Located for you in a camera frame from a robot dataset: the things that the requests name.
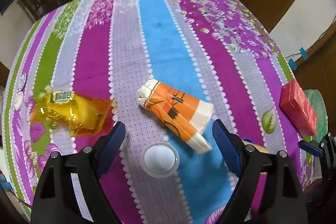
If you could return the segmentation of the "orange white paper bundle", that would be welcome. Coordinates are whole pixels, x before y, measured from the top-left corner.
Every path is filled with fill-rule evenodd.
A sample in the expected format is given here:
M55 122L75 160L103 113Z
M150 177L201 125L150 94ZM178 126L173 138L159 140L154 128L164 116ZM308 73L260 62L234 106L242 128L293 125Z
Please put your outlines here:
M138 89L138 104L159 120L198 155L212 150L203 133L212 118L214 106L155 79Z

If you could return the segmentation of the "green lined trash bin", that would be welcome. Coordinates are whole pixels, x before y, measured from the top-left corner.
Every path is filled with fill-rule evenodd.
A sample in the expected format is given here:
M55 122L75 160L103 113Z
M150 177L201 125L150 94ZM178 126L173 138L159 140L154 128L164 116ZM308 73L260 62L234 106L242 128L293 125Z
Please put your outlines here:
M317 89L306 89L304 90L304 93L309 99L311 106L313 106L317 116L317 134L315 135L314 140L319 143L329 132L325 102L322 94Z

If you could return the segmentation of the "red packet on table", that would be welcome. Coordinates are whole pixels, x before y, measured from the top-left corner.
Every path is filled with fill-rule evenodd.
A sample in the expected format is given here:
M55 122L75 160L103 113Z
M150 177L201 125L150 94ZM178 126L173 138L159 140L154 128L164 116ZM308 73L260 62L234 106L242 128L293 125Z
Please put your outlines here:
M292 79L282 87L280 109L302 137L317 134L317 114L297 80Z

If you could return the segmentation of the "blue tape lower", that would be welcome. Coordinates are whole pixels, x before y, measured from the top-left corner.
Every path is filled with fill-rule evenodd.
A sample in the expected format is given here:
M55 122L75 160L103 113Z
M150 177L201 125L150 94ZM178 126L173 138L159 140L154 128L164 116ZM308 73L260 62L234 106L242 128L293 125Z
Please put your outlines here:
M295 71L297 69L297 65L296 65L296 63L293 59L289 59L288 64L289 64L292 71Z

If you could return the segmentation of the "blue tape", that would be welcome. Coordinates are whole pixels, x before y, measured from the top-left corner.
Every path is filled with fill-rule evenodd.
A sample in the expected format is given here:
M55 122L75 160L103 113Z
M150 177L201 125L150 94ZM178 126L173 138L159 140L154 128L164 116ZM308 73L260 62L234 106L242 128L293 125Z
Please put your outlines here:
M299 49L299 52L300 52L302 58L306 61L306 60L308 59L308 55L307 55L306 50L304 50L304 48L301 47L301 48Z
M296 63L293 59L289 59L288 64L289 64L292 71L295 71L297 69L297 65L296 65Z

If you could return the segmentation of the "blue tape upper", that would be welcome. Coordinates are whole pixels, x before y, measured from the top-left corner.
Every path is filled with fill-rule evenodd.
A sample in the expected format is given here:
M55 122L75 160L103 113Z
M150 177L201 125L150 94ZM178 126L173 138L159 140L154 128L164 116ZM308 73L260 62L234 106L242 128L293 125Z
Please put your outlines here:
M299 49L299 52L300 52L302 58L306 61L306 60L308 59L308 55L307 55L306 50L304 50L304 48L301 47L301 48Z

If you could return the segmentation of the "gold foil wrapper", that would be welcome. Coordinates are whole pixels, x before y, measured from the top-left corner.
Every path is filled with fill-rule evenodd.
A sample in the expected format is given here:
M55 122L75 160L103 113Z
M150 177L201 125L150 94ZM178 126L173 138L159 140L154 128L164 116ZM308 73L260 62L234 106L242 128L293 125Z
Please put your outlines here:
M113 101L92 98L72 90L51 90L40 96L31 112L33 124L50 120L69 129L69 135L96 135Z

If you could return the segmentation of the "white plastic lid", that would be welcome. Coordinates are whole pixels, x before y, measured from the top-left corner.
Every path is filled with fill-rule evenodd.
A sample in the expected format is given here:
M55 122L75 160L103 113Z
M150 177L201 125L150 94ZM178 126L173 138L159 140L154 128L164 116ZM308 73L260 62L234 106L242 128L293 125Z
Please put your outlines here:
M149 176L167 178L173 175L179 167L177 150L169 143L153 143L141 153L140 165Z

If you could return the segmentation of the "small coin disc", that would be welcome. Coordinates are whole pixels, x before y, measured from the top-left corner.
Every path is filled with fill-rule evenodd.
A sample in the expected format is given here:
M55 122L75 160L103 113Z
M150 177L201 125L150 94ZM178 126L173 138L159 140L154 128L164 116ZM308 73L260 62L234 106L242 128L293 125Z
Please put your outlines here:
M27 82L27 74L22 73L21 76L19 77L18 83L17 83L17 91L23 91Z

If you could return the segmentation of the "colourful striped tablecloth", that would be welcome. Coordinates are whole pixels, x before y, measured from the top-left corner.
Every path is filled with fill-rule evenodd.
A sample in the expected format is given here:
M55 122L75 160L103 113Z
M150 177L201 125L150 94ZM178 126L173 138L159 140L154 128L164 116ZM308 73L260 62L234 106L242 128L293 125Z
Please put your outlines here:
M281 111L282 87L294 79L284 55L238 0L74 0L39 19L15 56L6 85L2 133L14 193L30 205L49 155L76 153L97 136L70 136L53 121L31 121L48 91L113 101L107 127L126 138L104 192L123 223L203 223L228 202L237 177L211 129L199 155L142 107L141 94L162 84L175 103L192 95L213 105L213 119L271 153L290 156L300 183L313 159Z

